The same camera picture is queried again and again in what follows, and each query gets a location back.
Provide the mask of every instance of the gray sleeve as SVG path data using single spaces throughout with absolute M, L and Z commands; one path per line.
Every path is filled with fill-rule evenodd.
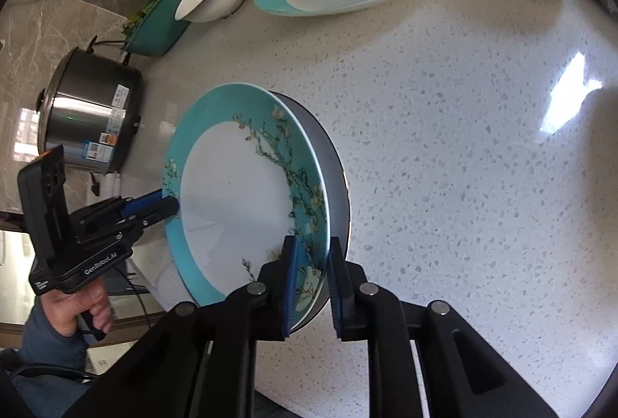
M 22 347 L 19 355 L 26 364 L 56 364 L 83 370 L 86 364 L 88 343 L 78 330 L 71 337 L 63 337 L 49 323 L 41 302 L 35 300 L 30 316 L 24 326 Z

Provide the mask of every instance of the pot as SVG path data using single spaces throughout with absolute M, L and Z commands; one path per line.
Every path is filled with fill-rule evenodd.
M 39 154 L 62 144 L 66 165 L 97 173 L 118 171 L 140 123 L 141 72 L 75 47 L 37 98 Z

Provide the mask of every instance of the green basket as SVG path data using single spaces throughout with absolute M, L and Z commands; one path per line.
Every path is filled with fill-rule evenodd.
M 165 54 L 180 38 L 189 21 L 176 21 L 181 0 L 157 0 L 135 32 L 124 43 L 124 50 L 144 56 Z

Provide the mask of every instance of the countertop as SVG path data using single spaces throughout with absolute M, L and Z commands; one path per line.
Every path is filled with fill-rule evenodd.
M 140 67 L 125 195 L 160 187 L 174 126 L 207 90 L 285 93 L 338 148 L 348 258 L 371 281 L 451 303 L 562 418 L 594 400 L 618 360 L 618 25 L 594 1 L 396 0 L 312 19 L 247 0 Z M 134 250 L 162 306 L 189 299 L 162 228 Z M 327 305 L 258 345 L 256 387 L 304 417 L 367 416 L 366 347 L 339 343 Z

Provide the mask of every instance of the metal screw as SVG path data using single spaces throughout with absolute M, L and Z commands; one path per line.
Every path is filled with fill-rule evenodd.
M 182 303 L 178 303 L 174 307 L 174 313 L 178 316 L 188 316 L 195 312 L 195 303 L 191 303 L 190 301 L 183 301 Z
M 449 304 L 446 301 L 434 301 L 431 304 L 431 310 L 438 315 L 446 315 L 450 312 Z
M 360 285 L 358 290 L 361 293 L 366 294 L 367 296 L 373 296 L 374 294 L 378 294 L 380 288 L 376 286 L 373 282 L 365 282 L 364 284 Z
M 259 296 L 267 291 L 267 287 L 262 284 L 262 282 L 251 282 L 251 284 L 246 287 L 246 290 L 249 294 Z

